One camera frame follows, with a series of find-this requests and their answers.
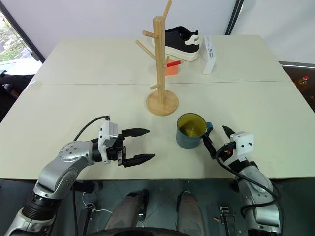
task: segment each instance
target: white wall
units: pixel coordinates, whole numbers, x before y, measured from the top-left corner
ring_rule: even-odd
[[[141,37],[153,31],[167,0],[2,0],[47,57],[65,37]],[[224,34],[235,0],[173,0],[165,28],[184,26],[203,35]]]
[[[315,64],[315,0],[244,0],[232,34],[259,34],[278,60]]]

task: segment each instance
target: white table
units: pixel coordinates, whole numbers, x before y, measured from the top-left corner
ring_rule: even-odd
[[[36,179],[59,149],[100,115],[111,115],[119,130],[151,131],[126,138],[128,158],[156,156],[130,168],[98,163],[79,179],[230,178],[202,144],[192,150],[177,145],[176,121],[187,112],[213,123],[216,148],[228,141],[222,125],[254,133],[251,160],[268,177],[315,176],[315,115],[292,82],[171,84],[167,89],[178,96],[180,106],[157,117],[145,107],[148,85],[30,85],[0,125],[0,178]],[[81,140],[97,137],[100,125],[87,128]]]
[[[192,150],[177,145],[176,121],[187,112],[213,123],[216,148],[228,141],[222,125],[254,133],[251,160],[268,177],[315,176],[315,115],[275,57],[259,36],[213,40],[218,60],[211,75],[200,74],[197,60],[185,62],[178,75],[167,77],[166,88],[180,101],[167,117],[154,116],[146,108],[149,87],[156,82],[154,62],[137,48],[135,39],[63,41],[0,124],[0,178],[37,179],[59,149],[100,115],[110,115],[119,130],[151,131],[126,138],[128,158],[156,156],[130,168],[98,163],[79,179],[231,178],[202,144]],[[86,48],[85,57],[79,45]],[[97,137],[101,123],[91,125],[80,139]]]

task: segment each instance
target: mug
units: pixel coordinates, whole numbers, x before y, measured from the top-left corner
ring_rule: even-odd
[[[208,136],[211,130],[212,123],[206,122],[195,113],[186,113],[177,120],[176,141],[182,148],[192,149],[198,146],[201,137],[204,134]]]

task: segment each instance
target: wooden round base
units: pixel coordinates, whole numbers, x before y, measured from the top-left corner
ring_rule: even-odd
[[[147,98],[148,110],[157,116],[167,116],[172,114],[178,108],[178,98],[171,91],[165,90],[165,104],[162,105],[158,101],[158,91],[150,93]]]

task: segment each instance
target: sneaker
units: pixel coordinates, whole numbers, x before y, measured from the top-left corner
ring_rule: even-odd
[[[183,26],[165,31],[165,53],[177,58],[193,61],[199,56],[199,33],[190,32]]]

